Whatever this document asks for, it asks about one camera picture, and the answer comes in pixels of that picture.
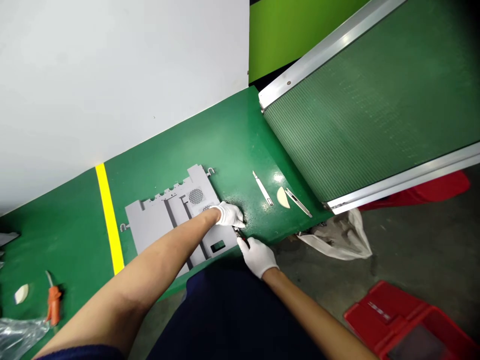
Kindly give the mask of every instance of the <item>forearm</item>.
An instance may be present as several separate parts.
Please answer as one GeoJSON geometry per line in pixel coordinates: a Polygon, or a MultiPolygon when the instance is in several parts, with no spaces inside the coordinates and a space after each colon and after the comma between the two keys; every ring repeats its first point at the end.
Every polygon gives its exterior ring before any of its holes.
{"type": "Polygon", "coordinates": [[[377,359],[358,338],[280,270],[271,268],[263,274],[262,279],[329,360],[377,359]]]}
{"type": "Polygon", "coordinates": [[[128,355],[142,321],[218,221],[209,209],[150,245],[107,282],[36,357],[65,348],[111,345],[128,355]]]}

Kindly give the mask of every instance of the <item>white bag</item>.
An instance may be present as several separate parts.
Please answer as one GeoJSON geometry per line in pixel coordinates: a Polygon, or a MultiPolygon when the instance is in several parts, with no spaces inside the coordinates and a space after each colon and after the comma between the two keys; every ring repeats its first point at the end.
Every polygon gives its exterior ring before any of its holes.
{"type": "Polygon", "coordinates": [[[372,250],[357,208],[335,215],[326,226],[314,226],[297,237],[319,252],[340,260],[367,259],[372,250]]]}

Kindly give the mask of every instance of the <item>sleeve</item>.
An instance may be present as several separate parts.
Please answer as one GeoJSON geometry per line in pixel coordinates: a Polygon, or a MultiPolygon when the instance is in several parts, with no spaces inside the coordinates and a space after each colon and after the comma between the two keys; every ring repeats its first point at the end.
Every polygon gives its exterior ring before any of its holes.
{"type": "Polygon", "coordinates": [[[119,349],[108,345],[70,347],[39,357],[38,360],[125,360],[119,349]]]}

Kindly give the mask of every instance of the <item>orange handle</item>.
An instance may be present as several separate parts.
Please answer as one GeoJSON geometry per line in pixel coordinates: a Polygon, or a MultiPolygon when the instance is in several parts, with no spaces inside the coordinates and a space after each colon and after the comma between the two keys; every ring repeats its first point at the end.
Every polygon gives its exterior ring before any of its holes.
{"type": "Polygon", "coordinates": [[[58,286],[52,286],[48,289],[48,314],[46,320],[51,320],[51,326],[57,326],[60,321],[60,296],[62,293],[58,286]]]}

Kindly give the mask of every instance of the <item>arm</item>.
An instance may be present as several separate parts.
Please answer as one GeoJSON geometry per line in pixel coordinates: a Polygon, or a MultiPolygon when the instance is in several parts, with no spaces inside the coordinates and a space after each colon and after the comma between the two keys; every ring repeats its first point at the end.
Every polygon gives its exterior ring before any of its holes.
{"type": "Polygon", "coordinates": [[[250,237],[238,245],[250,270],[270,287],[329,360],[373,360],[377,357],[340,322],[300,290],[279,270],[265,244],[250,237]]]}
{"type": "Polygon", "coordinates": [[[103,344],[128,356],[142,321],[215,224],[244,227],[239,208],[222,202],[177,226],[107,282],[36,354],[103,344]]]}

